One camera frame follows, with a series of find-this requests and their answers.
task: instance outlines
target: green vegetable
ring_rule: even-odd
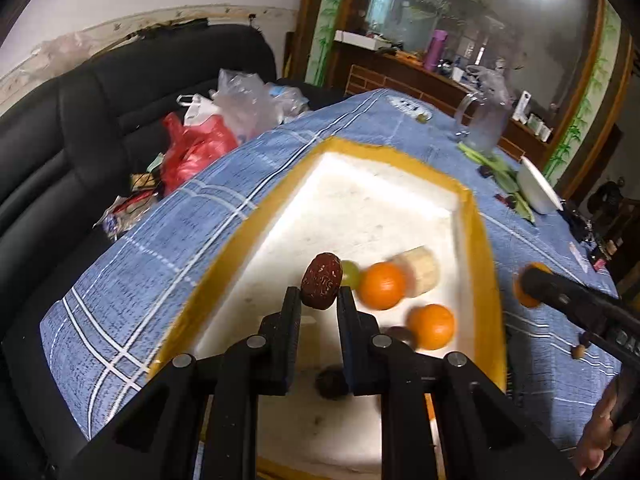
[[[488,166],[491,169],[494,168],[494,165],[491,163],[491,161],[488,158],[486,158],[482,153],[476,152],[476,150],[468,147],[466,144],[463,144],[462,142],[458,143],[458,147],[460,151],[462,151],[462,153],[468,156],[468,158],[470,158],[476,164],[484,164],[485,166]]]
[[[494,171],[500,171],[501,173],[509,173],[511,171],[510,166],[499,156],[492,155],[489,157],[489,161]]]
[[[518,213],[525,220],[535,225],[536,218],[535,216],[533,216],[533,211],[529,207],[529,203],[524,200],[524,197],[519,192],[516,192],[513,195],[514,197],[516,197],[516,213]]]
[[[484,166],[488,166],[494,172],[495,183],[500,186],[500,188],[510,195],[513,195],[516,199],[516,208],[515,211],[522,218],[531,222],[533,225],[536,224],[536,218],[533,216],[533,211],[529,207],[529,203],[524,199],[524,197],[520,194],[520,186],[518,186],[516,176],[517,172],[511,168],[504,160],[502,160],[499,156],[491,155],[489,157],[484,156],[482,153],[476,152],[473,148],[468,147],[466,144],[462,142],[458,143],[459,149],[464,153],[468,158],[474,161],[476,164],[481,164]]]
[[[502,188],[505,193],[513,194],[520,190],[518,183],[512,179],[506,171],[494,170],[495,183]]]

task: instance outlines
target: blue checkered tablecloth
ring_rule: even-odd
[[[558,447],[575,446],[620,364],[594,347],[572,360],[580,331],[551,308],[518,304],[513,277],[540,261],[615,295],[611,278],[578,264],[570,251],[575,241],[559,215],[536,215],[533,226],[499,203],[499,188],[481,178],[452,142],[450,117],[433,110],[433,118],[420,124],[391,105],[389,98],[399,95],[381,89],[354,96],[217,160],[148,213],[53,304],[40,324],[42,346],[88,438],[144,385],[162,336],[234,230],[317,143],[340,136],[393,146],[474,190],[494,252],[514,402]]]

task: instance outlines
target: red plastic bag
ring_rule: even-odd
[[[165,194],[238,147],[236,138],[219,115],[212,115],[199,126],[183,126],[180,118],[170,113],[162,124],[171,137],[171,146],[161,167]]]

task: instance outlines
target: white bowl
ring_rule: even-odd
[[[560,199],[551,184],[525,156],[522,157],[522,167],[518,172],[518,185],[529,205],[541,215],[562,209]]]

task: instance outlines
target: green grape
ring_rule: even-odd
[[[342,282],[341,286],[350,286],[355,290],[360,285],[360,269],[358,266],[350,260],[341,260],[342,266]]]

